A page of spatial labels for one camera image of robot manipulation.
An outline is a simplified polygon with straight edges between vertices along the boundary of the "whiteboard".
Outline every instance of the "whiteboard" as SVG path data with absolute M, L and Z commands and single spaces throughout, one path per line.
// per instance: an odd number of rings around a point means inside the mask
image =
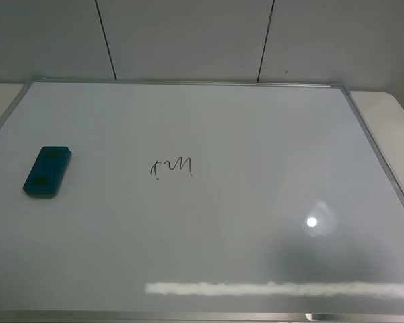
M 0 129 L 13 310 L 404 315 L 404 208 L 340 89 L 36 82 Z

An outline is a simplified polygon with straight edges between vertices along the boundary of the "black marker writing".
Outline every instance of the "black marker writing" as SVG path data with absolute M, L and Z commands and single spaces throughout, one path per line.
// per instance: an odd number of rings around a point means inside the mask
M 182 170 L 184 168 L 184 166 L 186 165 L 187 162 L 189 162 L 189 172 L 190 172 L 190 176 L 193 177 L 193 174 L 191 172 L 191 158 L 187 158 L 184 163 L 182 162 L 182 157 L 179 157 L 178 160 L 176 161 L 174 167 L 170 167 L 170 161 L 166 160 L 163 164 L 166 165 L 166 163 L 168 163 L 169 169 L 170 170 L 174 170 L 176 165 L 178 165 L 178 162 L 180 163 L 180 170 Z M 154 163 L 154 165 L 151 167 L 151 170 L 149 171 L 149 173 L 152 175 L 153 171 L 154 171 L 154 176 L 156 177 L 156 180 L 159 180 L 159 178 L 157 177 L 157 164 L 161 164 L 162 161 L 156 161 Z
M 178 160 L 176 161 L 174 167 L 172 167 L 172 168 L 170 167 L 170 161 L 168 161 L 168 160 L 166 160 L 163 164 L 166 165 L 166 163 L 168 163 L 168 164 L 169 164 L 169 169 L 170 169 L 170 170 L 174 170 L 175 167 L 176 167 L 176 165 L 178 164 L 178 162 L 180 162 L 180 170 L 184 168 L 184 165 L 185 165 L 187 162 L 189 162 L 190 175 L 191 175 L 191 177 L 193 177 L 193 174 L 191 173 L 191 159 L 190 159 L 190 158 L 187 158 L 186 161 L 185 161 L 184 163 L 182 163 L 182 157 L 179 157 Z
M 158 177 L 157 177 L 157 173 L 156 173 L 156 166 L 157 166 L 157 164 L 161 164 L 161 163 L 162 163 L 161 161 L 156 161 L 154 163 L 154 165 L 151 167 L 151 170 L 149 171 L 149 173 L 152 175 L 153 170 L 154 170 L 154 176 L 156 177 L 156 180 L 159 180 Z

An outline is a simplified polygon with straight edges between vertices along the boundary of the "whiteboard frame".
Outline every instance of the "whiteboard frame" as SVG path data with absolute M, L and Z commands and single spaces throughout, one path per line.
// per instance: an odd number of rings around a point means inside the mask
M 299 84 L 299 83 L 226 83 L 226 82 L 181 82 L 181 81 L 113 81 L 93 79 L 59 79 L 34 77 L 24 84 L 19 94 L 15 97 L 3 115 L 0 117 L 0 128 L 5 124 L 11 113 L 15 110 L 22 98 L 26 95 L 31 86 L 37 82 L 41 83 L 97 83 L 97 84 L 156 84 L 156 85 L 218 85 L 218 86 L 256 86 L 256 87 L 316 87 L 340 89 L 353 114 L 358 120 L 372 150 L 376 154 L 389 182 L 392 184 L 401 204 L 404 207 L 404 190 L 395 177 L 386 157 L 377 145 L 377 142 L 362 117 L 350 91 L 342 85 L 328 84 Z M 402 315 L 382 314 L 322 314 L 322 313 L 169 313 L 169 312 L 116 312 L 116 311 L 0 311 L 0 323 L 112 323 L 112 322 L 137 322 L 137 321 L 160 321 L 167 320 L 180 323 L 191 323 L 192 321 L 253 321 L 253 322 L 383 322 L 383 323 L 404 323 Z

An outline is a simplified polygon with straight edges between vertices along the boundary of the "whiteboard surface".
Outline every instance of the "whiteboard surface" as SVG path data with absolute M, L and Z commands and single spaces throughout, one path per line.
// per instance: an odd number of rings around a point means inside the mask
M 44 145 L 73 157 L 31 199 Z M 179 157 L 192 174 L 163 164 Z M 146 292 L 270 281 L 404 284 L 404 208 L 340 90 L 35 83 L 0 130 L 0 310 L 404 314 L 404 297 Z

